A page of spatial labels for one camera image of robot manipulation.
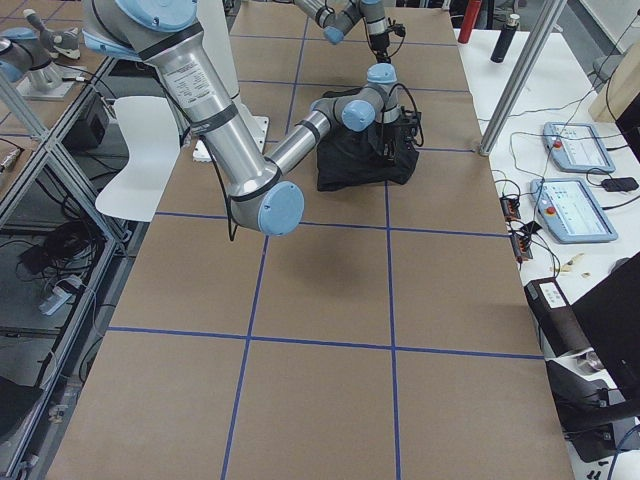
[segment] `blue joint cap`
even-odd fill
[[[367,70],[367,81],[371,83],[396,83],[396,69],[390,63],[376,63]]]
[[[7,77],[7,80],[12,83],[17,82],[22,78],[22,72],[7,62],[0,61],[0,72],[4,73],[4,75]]]
[[[258,228],[265,235],[291,233],[302,220],[304,196],[295,183],[280,182],[262,199],[258,212]]]
[[[179,32],[196,19],[197,2],[185,0],[115,0],[136,23],[157,32]]]
[[[364,100],[353,100],[342,110],[342,123],[349,130],[361,132],[376,119],[373,106]]]
[[[135,50],[123,47],[122,45],[104,38],[97,37],[86,30],[83,30],[82,34],[84,36],[84,43],[89,50],[93,50],[94,52],[107,57],[118,58],[120,60],[131,60],[132,62],[142,61]]]
[[[0,33],[0,36],[6,37],[9,40],[37,40],[38,38],[36,32],[27,27],[8,28]]]
[[[333,45],[337,45],[342,40],[344,40],[344,33],[342,33],[342,30],[336,27],[325,27],[324,38],[326,38]]]

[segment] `black cloth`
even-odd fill
[[[385,126],[395,137],[393,159],[384,155],[380,126],[372,124],[363,132],[339,127],[318,144],[318,191],[335,191],[344,187],[390,180],[404,185],[416,168],[418,152],[411,141],[405,142],[404,127]]]
[[[18,385],[0,377],[0,443],[15,433],[40,395],[42,390],[37,387]]]

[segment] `black bottle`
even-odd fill
[[[518,15],[517,13],[512,13],[511,15],[509,15],[507,23],[502,26],[500,36],[498,37],[498,43],[496,43],[496,46],[493,49],[493,53],[491,54],[492,62],[502,63],[505,55],[507,54],[507,50],[509,50],[509,46],[511,45],[511,40],[513,40],[513,36],[518,29],[519,23],[520,15]]]

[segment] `red cylinder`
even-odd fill
[[[458,35],[459,43],[467,43],[471,36],[471,30],[476,25],[478,19],[478,13],[480,13],[480,7],[482,6],[482,0],[469,0],[467,3],[467,9],[464,12],[464,20],[462,27],[460,28],[460,34]]]

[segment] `label sticker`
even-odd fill
[[[211,83],[195,61],[166,74],[165,80],[182,108],[191,108],[213,96]]]
[[[542,295],[544,295],[544,298],[547,300],[547,303],[551,308],[560,308],[567,306],[567,303],[564,301],[564,298],[562,298],[562,295],[560,295],[558,287],[556,287],[555,283],[541,283],[540,290],[542,291]]]

